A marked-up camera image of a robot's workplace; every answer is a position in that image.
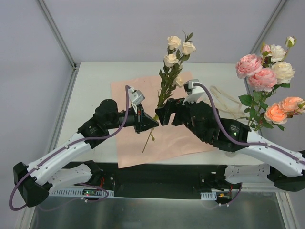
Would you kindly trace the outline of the artificial rose bouquet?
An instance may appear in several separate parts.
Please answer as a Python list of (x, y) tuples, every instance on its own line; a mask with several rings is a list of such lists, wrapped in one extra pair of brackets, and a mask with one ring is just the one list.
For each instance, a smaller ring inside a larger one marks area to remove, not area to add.
[(191, 32), (184, 34), (184, 40), (178, 36), (167, 38), (167, 54), (163, 57), (163, 68), (159, 71), (161, 88), (158, 91), (157, 108), (164, 105), (177, 87), (183, 86), (183, 80), (180, 76), (183, 63), (189, 60), (191, 54), (196, 51), (192, 37), (193, 33)]

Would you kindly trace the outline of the clear glass vase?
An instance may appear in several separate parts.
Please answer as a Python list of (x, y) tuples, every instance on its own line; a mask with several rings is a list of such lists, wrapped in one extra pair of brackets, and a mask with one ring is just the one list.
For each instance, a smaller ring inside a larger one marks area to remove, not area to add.
[(225, 155), (229, 158), (233, 158), (237, 155), (237, 153), (236, 152), (225, 152)]

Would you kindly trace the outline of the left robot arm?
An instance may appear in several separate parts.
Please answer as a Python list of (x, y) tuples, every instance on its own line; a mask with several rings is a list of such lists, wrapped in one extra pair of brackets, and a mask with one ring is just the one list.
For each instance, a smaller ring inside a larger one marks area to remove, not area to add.
[(86, 161), (70, 169), (65, 169), (65, 166), (112, 137), (109, 133), (111, 129), (120, 132), (122, 128), (132, 126), (139, 134), (158, 125), (141, 104), (127, 106), (126, 110), (119, 112), (114, 100), (103, 100), (92, 118), (62, 146), (28, 165), (19, 162), (14, 166), (15, 187), (12, 192), (18, 191), (25, 206), (31, 208), (42, 203), (51, 192), (63, 187), (75, 184), (101, 187), (104, 175), (94, 161)]

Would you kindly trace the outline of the cream ribbon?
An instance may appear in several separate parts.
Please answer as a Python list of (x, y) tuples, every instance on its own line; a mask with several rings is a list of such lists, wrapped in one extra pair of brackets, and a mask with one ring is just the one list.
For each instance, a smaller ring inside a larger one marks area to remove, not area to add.
[(234, 97), (230, 96), (221, 88), (210, 86), (210, 92), (218, 101), (218, 103), (214, 103), (216, 108), (222, 112), (229, 114), (235, 120), (245, 115), (244, 111), (242, 110), (242, 103), (237, 101)]

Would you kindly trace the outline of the right aluminium frame post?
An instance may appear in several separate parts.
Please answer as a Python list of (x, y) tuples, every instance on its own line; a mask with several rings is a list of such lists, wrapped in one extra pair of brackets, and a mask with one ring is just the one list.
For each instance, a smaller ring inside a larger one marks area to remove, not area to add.
[(272, 11), (271, 15), (267, 19), (264, 27), (262, 28), (261, 32), (259, 33), (258, 37), (256, 38), (254, 44), (252, 45), (250, 51), (248, 54), (258, 54), (260, 57), (262, 54), (260, 53), (261, 47), (265, 41), (266, 36), (272, 29), (274, 23), (278, 19), (279, 15), (283, 11), (284, 7), (288, 3), (288, 0), (279, 0), (278, 3), (276, 4), (276, 7)]

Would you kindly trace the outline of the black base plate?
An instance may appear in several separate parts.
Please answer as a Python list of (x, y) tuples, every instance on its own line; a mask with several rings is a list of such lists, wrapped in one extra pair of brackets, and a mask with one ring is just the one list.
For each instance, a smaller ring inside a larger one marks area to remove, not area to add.
[(245, 184), (267, 183), (266, 176), (254, 173), (237, 177), (241, 167), (233, 170), (232, 180), (225, 178), (225, 165), (144, 164), (119, 168), (117, 163), (97, 162), (97, 178), (88, 185), (113, 191), (122, 198), (200, 199), (200, 194), (213, 189), (238, 189)]

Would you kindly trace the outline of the pink wrapping paper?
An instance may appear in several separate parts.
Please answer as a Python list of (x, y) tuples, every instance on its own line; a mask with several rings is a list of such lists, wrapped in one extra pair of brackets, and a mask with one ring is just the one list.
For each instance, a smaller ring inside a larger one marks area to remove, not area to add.
[[(161, 78), (149, 76), (111, 83), (112, 99), (116, 101), (119, 110), (124, 109), (126, 105), (126, 85), (143, 93), (145, 96), (142, 102), (143, 108), (149, 116), (154, 117), (154, 110), (158, 104), (158, 92), (161, 89)], [(127, 127), (116, 135), (119, 168), (213, 150), (211, 145), (199, 140), (184, 125), (159, 126), (153, 130), (152, 134), (154, 140), (148, 137), (149, 131), (137, 134), (133, 127)]]

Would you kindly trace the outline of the left aluminium frame post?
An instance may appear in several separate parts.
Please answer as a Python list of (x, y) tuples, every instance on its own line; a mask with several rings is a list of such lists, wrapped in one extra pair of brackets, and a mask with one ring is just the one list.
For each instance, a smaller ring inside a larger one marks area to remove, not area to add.
[(51, 15), (50, 10), (48, 9), (46, 2), (44, 0), (36, 0), (36, 3), (38, 4), (47, 24), (49, 25), (49, 28), (50, 28), (51, 32), (53, 33), (55, 40), (57, 41), (59, 47), (61, 48), (62, 53), (64, 54), (69, 65), (71, 66), (71, 68), (73, 70), (75, 70), (77, 67), (77, 63), (75, 62), (74, 58), (72, 57), (71, 52), (69, 51), (68, 46), (67, 46), (66, 42), (64, 41), (64, 39), (61, 35), (61, 32), (60, 32), (58, 26), (56, 25), (56, 22), (55, 22), (53, 16)]

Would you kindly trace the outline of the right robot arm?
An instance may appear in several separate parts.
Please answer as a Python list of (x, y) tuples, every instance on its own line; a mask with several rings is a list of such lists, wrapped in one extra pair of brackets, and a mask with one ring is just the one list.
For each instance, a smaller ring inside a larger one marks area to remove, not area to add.
[(305, 188), (305, 157), (263, 138), (245, 124), (220, 118), (205, 102), (169, 99), (155, 110), (162, 126), (174, 114), (173, 126), (184, 125), (201, 141), (222, 151), (244, 154), (261, 161), (256, 166), (220, 166), (214, 182), (219, 188), (238, 183), (272, 183), (283, 191)]

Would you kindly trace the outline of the peach rose stem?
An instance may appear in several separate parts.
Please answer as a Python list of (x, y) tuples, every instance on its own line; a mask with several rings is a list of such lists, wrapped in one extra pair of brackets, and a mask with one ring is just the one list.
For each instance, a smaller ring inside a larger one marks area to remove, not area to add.
[(244, 117), (248, 121), (247, 125), (254, 131), (265, 128), (274, 128), (277, 126), (282, 131), (288, 119), (301, 115), (305, 112), (305, 100), (300, 97), (287, 97), (278, 103), (267, 105), (266, 97), (261, 95), (258, 97), (250, 95), (239, 96), (240, 102), (246, 106), (244, 110), (248, 113), (248, 117)]

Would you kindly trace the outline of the cream white rose stem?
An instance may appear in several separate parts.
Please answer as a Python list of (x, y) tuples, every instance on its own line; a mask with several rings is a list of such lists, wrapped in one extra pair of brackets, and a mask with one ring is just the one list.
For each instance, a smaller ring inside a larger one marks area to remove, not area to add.
[(285, 40), (285, 47), (275, 44), (262, 43), (260, 54), (263, 59), (262, 66), (264, 68), (271, 69), (277, 78), (277, 85), (274, 86), (274, 90), (278, 87), (289, 88), (290, 81), (294, 77), (295, 70), (292, 65), (286, 62), (288, 53), (292, 47), (297, 43), (297, 39), (293, 36), (288, 36)]

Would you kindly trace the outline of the aluminium frame post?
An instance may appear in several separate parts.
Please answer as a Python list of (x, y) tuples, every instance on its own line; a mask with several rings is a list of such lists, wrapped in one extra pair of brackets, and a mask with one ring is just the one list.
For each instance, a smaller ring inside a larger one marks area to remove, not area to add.
[(49, 28), (50, 28), (51, 32), (53, 33), (55, 40), (57, 41), (59, 47), (61, 48), (62, 53), (64, 54), (69, 65), (71, 66), (71, 68), (73, 70), (75, 70), (77, 67), (77, 63), (75, 62), (74, 58), (72, 57), (71, 52), (69, 51), (68, 46), (67, 46), (66, 42), (64, 41), (64, 39), (61, 35), (61, 32), (60, 32), (58, 26), (56, 25), (56, 22), (55, 22), (53, 16), (51, 15), (50, 10), (48, 9), (46, 2), (44, 0), (36, 0), (36, 3), (38, 4), (47, 24), (49, 25)]
[(259, 33), (258, 37), (256, 38), (254, 44), (252, 45), (250, 51), (248, 54), (258, 54), (260, 57), (262, 54), (260, 53), (261, 47), (265, 41), (266, 36), (272, 29), (274, 23), (278, 19), (279, 15), (283, 11), (284, 7), (288, 3), (288, 0), (279, 0), (278, 3), (276, 4), (276, 7), (272, 11), (271, 15), (267, 19), (264, 27), (262, 28), (261, 32)]

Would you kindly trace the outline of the pink rose stem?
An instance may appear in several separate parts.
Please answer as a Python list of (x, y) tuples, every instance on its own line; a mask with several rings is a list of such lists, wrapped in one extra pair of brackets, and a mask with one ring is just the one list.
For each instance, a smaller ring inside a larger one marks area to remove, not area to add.
[(285, 53), (281, 46), (263, 44), (259, 55), (245, 55), (235, 65), (237, 77), (246, 80), (253, 91), (251, 95), (239, 96), (239, 99), (246, 106), (244, 112), (249, 114), (247, 125), (255, 131), (274, 126), (274, 122), (264, 115), (268, 109), (266, 100), (275, 93), (278, 85), (278, 76), (272, 66), (280, 62)]

